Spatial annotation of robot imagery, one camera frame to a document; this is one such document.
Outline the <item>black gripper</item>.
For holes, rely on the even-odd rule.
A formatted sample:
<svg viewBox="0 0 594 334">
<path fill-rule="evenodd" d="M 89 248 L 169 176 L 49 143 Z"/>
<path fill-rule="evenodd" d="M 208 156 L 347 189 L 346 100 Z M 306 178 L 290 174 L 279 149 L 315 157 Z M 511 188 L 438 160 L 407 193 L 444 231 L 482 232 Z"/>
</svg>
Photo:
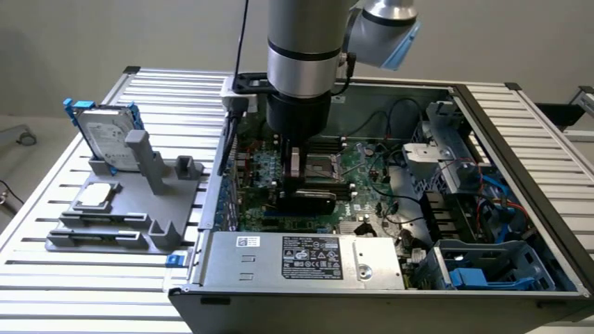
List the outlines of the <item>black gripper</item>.
<svg viewBox="0 0 594 334">
<path fill-rule="evenodd" d="M 282 190 L 278 205 L 328 205 L 332 193 L 306 186 L 310 139 L 327 125 L 331 94 L 296 98 L 283 93 L 267 95 L 267 124 L 280 135 Z"/>
</svg>

